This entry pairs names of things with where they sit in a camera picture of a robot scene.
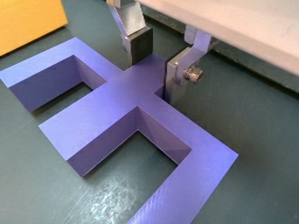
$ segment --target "purple cross-shaped object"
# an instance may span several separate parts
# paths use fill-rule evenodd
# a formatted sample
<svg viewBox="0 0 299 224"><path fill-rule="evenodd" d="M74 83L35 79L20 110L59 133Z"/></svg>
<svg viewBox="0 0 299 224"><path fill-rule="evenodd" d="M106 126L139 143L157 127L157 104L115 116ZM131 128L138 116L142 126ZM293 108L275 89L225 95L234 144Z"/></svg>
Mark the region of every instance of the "purple cross-shaped object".
<svg viewBox="0 0 299 224"><path fill-rule="evenodd" d="M40 125L44 135L83 176L141 131L178 168L129 223L191 223L238 154L161 98L165 59L122 71L74 38L0 78L30 111L82 82L94 89Z"/></svg>

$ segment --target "bolt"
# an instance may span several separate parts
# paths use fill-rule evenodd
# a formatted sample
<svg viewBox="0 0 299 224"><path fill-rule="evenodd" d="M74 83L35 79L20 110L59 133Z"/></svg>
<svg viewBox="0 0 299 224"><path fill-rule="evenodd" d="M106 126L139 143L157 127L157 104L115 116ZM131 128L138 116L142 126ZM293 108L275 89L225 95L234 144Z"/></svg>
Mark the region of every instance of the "bolt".
<svg viewBox="0 0 299 224"><path fill-rule="evenodd" d="M197 66L191 66L185 70L183 74L185 79L195 83L201 80L203 71Z"/></svg>

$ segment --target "metal clamp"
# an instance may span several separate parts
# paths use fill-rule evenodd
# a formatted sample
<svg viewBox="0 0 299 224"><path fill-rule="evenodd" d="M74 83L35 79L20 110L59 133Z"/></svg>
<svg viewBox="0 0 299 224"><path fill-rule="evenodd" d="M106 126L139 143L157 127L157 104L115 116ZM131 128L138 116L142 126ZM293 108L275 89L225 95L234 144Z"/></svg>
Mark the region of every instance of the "metal clamp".
<svg viewBox="0 0 299 224"><path fill-rule="evenodd" d="M203 55L219 43L205 31L186 26L185 41L193 45L167 62L165 99L173 103L185 93L186 80L197 82L203 71L195 66Z"/></svg>
<svg viewBox="0 0 299 224"><path fill-rule="evenodd" d="M154 30L146 26L141 3L133 0L107 0L131 66L154 52Z"/></svg>

